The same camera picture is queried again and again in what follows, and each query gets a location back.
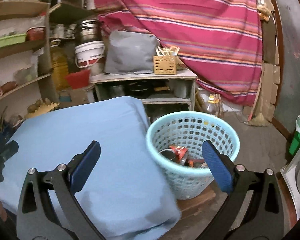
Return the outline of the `red foil chip bag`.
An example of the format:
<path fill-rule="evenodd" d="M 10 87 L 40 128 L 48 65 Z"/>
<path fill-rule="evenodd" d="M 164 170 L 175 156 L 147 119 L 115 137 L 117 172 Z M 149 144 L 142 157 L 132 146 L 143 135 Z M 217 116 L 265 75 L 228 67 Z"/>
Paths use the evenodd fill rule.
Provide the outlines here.
<path fill-rule="evenodd" d="M 174 153 L 172 161 L 180 165 L 185 165 L 189 156 L 188 149 L 185 146 L 170 145 L 170 150 Z"/>

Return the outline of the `silver orange snack wrapper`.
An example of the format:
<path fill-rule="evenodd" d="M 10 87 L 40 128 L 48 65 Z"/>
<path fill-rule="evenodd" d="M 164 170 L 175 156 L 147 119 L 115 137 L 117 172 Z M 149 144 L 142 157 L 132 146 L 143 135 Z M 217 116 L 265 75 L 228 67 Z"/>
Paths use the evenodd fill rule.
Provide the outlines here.
<path fill-rule="evenodd" d="M 204 159 L 187 159 L 186 165 L 192 168 L 204 169 L 207 167 L 207 163 Z"/>

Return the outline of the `light blue waste basket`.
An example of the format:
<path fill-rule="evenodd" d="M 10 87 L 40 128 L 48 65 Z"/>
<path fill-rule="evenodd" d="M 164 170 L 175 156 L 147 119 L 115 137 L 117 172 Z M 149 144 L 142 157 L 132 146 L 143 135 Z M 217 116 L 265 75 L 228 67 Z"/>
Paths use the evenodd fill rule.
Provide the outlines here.
<path fill-rule="evenodd" d="M 202 144 L 209 140 L 219 153 L 235 161 L 240 141 L 236 131 L 224 120 L 202 112 L 183 111 L 167 114 L 147 130 L 146 145 L 152 159 L 161 168 L 178 200 L 201 194 L 214 180 L 208 167 L 187 167 L 168 160 L 161 154 L 170 146 L 187 148 L 191 159 L 202 159 Z"/>

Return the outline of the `light blue table cloth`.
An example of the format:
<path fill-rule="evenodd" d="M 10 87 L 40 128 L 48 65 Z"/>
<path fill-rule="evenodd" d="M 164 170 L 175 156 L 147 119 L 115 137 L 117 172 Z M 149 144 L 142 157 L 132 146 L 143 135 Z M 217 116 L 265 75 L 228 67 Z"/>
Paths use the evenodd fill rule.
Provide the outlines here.
<path fill-rule="evenodd" d="M 26 120 L 0 166 L 0 239 L 159 239 L 181 217 L 122 96 Z"/>

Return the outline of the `yellow egg tray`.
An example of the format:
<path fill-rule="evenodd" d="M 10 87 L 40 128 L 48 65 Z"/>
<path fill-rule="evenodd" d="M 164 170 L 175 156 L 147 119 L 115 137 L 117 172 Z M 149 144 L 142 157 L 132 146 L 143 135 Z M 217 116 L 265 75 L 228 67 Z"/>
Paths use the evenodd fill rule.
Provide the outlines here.
<path fill-rule="evenodd" d="M 42 104 L 37 110 L 35 110 L 33 113 L 28 113 L 24 116 L 25 119 L 34 118 L 46 113 L 49 113 L 51 111 L 54 111 L 58 109 L 60 106 L 60 103 L 53 102 L 49 105 L 46 105 L 45 103 Z"/>

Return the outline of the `straw broom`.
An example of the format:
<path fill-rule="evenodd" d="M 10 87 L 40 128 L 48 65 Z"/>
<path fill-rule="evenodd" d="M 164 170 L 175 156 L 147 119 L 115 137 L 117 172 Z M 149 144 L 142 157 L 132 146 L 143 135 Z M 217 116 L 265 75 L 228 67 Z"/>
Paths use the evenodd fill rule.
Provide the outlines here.
<path fill-rule="evenodd" d="M 253 126 L 253 127 L 269 126 L 269 122 L 265 119 L 265 117 L 263 116 L 260 110 L 260 108 L 262 107 L 262 99 L 261 99 L 262 77 L 263 75 L 261 75 L 260 77 L 260 83 L 258 85 L 256 98 L 246 122 L 248 126 Z"/>

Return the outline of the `wooden corner shelf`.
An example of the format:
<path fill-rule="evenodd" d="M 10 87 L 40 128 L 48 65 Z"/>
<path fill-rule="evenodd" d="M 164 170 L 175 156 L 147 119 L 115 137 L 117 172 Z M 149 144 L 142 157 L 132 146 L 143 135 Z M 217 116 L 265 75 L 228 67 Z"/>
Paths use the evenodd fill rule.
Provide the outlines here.
<path fill-rule="evenodd" d="M 52 80 L 49 46 L 50 5 L 37 0 L 0 1 L 0 33 L 27 31 L 41 20 L 45 27 L 42 40 L 24 41 L 0 48 L 0 87 L 14 81 L 14 74 L 35 66 L 37 78 L 11 88 L 0 96 L 0 117 L 24 116 L 29 105 L 39 99 L 56 102 L 57 91 Z"/>

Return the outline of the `cardboard box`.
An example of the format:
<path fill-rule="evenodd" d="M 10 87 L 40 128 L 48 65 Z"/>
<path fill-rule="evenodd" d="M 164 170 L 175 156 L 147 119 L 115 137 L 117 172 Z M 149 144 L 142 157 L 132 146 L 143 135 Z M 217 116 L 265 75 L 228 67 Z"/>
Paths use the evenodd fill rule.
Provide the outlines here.
<path fill-rule="evenodd" d="M 94 91 L 95 87 L 92 84 L 78 89 L 67 88 L 62 90 L 58 92 L 60 106 L 61 108 L 67 108 L 94 103 L 96 101 Z"/>

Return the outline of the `low wooden cabinet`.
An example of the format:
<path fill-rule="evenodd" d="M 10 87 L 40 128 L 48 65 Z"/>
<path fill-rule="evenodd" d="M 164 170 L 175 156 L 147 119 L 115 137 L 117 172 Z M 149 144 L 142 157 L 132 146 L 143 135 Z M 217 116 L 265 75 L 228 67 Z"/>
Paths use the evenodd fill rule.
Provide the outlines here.
<path fill-rule="evenodd" d="M 140 99 L 147 113 L 188 109 L 194 111 L 197 75 L 189 69 L 176 74 L 99 74 L 90 82 L 95 86 L 97 99 L 108 100 L 120 96 Z"/>

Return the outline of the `red plastic basket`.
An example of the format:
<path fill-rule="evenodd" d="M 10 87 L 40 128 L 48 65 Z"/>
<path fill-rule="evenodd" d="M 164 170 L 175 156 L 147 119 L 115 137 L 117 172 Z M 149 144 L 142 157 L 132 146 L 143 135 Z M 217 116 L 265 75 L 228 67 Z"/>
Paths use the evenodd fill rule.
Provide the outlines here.
<path fill-rule="evenodd" d="M 80 72 L 71 73 L 65 78 L 72 89 L 87 87 L 89 85 L 90 70 L 85 69 Z"/>

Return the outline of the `green plastic tray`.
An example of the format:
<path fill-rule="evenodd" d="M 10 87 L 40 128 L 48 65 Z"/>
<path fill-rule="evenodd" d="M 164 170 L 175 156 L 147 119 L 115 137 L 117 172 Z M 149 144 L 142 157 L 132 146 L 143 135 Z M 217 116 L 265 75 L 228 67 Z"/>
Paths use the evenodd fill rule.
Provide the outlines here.
<path fill-rule="evenodd" d="M 14 34 L 14 35 L 8 35 L 0 38 L 0 48 L 23 43 L 26 41 L 26 33 L 23 34 Z"/>

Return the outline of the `yellow oil bottle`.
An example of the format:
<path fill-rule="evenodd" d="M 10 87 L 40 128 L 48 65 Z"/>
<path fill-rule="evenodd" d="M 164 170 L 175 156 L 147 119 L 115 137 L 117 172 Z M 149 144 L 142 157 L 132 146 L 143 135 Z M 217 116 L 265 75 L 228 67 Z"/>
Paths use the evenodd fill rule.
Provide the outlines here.
<path fill-rule="evenodd" d="M 69 87 L 66 77 L 69 75 L 68 61 L 65 52 L 59 46 L 61 40 L 55 39 L 50 42 L 50 57 L 52 68 L 52 80 L 56 90 L 61 91 Z"/>

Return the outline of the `yellow utensil holder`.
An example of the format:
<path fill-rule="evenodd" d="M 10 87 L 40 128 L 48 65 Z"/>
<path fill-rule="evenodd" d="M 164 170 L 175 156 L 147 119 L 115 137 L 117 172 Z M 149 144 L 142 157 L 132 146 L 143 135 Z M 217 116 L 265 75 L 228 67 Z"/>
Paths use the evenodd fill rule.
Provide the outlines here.
<path fill-rule="evenodd" d="M 157 46 L 156 55 L 153 56 L 154 74 L 157 75 L 175 75 L 177 73 L 177 55 L 179 47 L 160 47 Z"/>

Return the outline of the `white red plastic bucket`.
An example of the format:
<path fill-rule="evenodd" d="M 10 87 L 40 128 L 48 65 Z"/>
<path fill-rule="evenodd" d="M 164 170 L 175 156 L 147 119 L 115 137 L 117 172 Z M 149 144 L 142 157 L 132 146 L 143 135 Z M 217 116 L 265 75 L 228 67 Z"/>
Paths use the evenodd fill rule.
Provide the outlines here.
<path fill-rule="evenodd" d="M 91 41 L 75 47 L 75 64 L 79 68 L 90 67 L 104 59 L 103 41 Z"/>

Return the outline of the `grey felt bag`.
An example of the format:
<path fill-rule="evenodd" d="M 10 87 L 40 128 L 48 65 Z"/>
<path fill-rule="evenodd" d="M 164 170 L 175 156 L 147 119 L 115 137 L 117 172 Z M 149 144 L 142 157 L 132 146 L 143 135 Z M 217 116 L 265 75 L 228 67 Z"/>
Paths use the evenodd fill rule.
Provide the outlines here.
<path fill-rule="evenodd" d="M 107 74 L 151 74 L 160 45 L 152 34 L 113 31 L 109 36 L 104 71 Z"/>

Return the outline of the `striped pink curtain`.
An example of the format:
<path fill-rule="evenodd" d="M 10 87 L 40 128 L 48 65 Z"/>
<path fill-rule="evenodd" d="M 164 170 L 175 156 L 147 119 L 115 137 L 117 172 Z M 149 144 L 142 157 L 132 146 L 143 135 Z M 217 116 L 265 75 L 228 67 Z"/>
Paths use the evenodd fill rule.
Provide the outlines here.
<path fill-rule="evenodd" d="M 251 106 L 262 65 L 256 0 L 94 0 L 106 34 L 151 33 L 198 76 L 204 89 Z"/>

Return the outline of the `steel cooking pot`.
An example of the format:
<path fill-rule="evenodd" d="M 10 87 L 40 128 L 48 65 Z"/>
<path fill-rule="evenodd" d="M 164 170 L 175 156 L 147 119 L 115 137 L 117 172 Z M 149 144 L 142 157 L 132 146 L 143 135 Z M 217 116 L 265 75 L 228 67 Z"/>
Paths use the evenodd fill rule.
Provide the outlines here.
<path fill-rule="evenodd" d="M 96 19 L 88 19 L 79 22 L 75 27 L 75 44 L 77 46 L 93 41 L 102 40 L 102 22 Z"/>

